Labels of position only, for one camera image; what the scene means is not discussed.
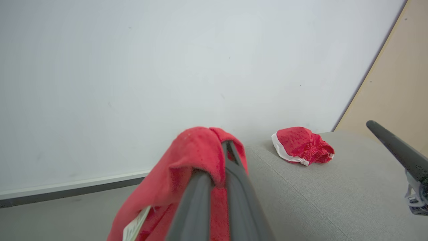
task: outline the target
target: wooden panel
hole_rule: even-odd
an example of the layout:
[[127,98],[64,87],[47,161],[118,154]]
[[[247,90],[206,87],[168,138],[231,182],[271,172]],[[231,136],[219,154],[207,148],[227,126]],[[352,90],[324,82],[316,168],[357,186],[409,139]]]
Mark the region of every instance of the wooden panel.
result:
[[335,130],[376,139],[375,120],[428,156],[427,105],[428,1],[410,0]]

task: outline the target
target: clothing tag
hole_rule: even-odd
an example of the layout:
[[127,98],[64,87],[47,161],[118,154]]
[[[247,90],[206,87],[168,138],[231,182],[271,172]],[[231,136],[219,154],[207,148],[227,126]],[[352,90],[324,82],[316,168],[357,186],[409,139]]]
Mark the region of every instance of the clothing tag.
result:
[[149,214],[150,206],[141,210],[134,220],[132,220],[124,229],[123,229],[123,239],[122,241],[135,241],[140,232],[141,226],[146,220],[147,215]]

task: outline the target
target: white baseboard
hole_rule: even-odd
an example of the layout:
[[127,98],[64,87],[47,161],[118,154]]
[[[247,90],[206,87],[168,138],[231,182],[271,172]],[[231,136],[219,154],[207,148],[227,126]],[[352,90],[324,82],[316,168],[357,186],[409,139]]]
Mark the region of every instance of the white baseboard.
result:
[[32,195],[38,195],[43,193],[52,193],[52,192],[76,189],[81,187],[90,187],[90,186],[102,185],[102,184],[113,183],[118,181],[126,181],[130,179],[135,179],[135,178],[143,178],[143,177],[146,177],[149,174],[149,172],[150,170],[145,170],[140,172],[133,172],[133,173],[127,173],[127,174],[121,174],[121,175],[115,175],[115,176],[109,176],[109,177],[93,178],[93,179],[46,185],[46,186],[40,186],[40,187],[29,187],[29,188],[23,188],[23,189],[1,191],[0,200],[24,197],[24,196],[32,196]]

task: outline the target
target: garment seam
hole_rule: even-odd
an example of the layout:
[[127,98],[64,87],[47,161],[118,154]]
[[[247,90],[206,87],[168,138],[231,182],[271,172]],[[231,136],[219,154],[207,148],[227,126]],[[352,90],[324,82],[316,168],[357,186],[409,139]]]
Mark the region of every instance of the garment seam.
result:
[[314,207],[319,213],[321,213],[321,215],[327,219],[334,227],[337,228],[337,230],[339,230],[349,241],[352,241],[352,239],[350,237],[348,237],[338,226],[336,226],[336,224],[334,224],[328,217],[326,217],[324,215],[323,212],[321,212],[317,206],[315,206],[313,203],[311,203],[301,192],[299,192],[299,190],[297,190],[293,185],[291,185],[291,183],[289,183],[283,176],[281,176],[281,174],[279,174],[274,168],[272,168],[272,166],[270,166],[267,162],[265,162],[265,160],[263,160],[256,152],[254,152],[252,149],[250,149],[254,155],[256,155],[262,162],[264,162],[270,169],[272,169],[272,171],[274,171],[281,179],[283,179],[288,185],[290,185],[290,187],[292,187],[298,194],[300,194],[312,207]]

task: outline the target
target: red garment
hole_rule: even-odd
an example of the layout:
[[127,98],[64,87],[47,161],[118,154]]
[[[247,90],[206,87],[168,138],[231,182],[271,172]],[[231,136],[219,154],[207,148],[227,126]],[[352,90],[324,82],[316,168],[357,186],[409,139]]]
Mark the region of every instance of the red garment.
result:
[[276,133],[289,156],[300,157],[311,163],[327,163],[334,156],[334,149],[321,136],[304,127],[291,127]]
[[229,240],[226,170],[221,142],[232,140],[247,170],[244,147],[220,128],[194,127],[185,130],[171,144],[160,161],[117,213],[108,241],[121,241],[123,229],[147,206],[152,206],[137,240],[164,240],[193,168],[211,174],[211,240]]

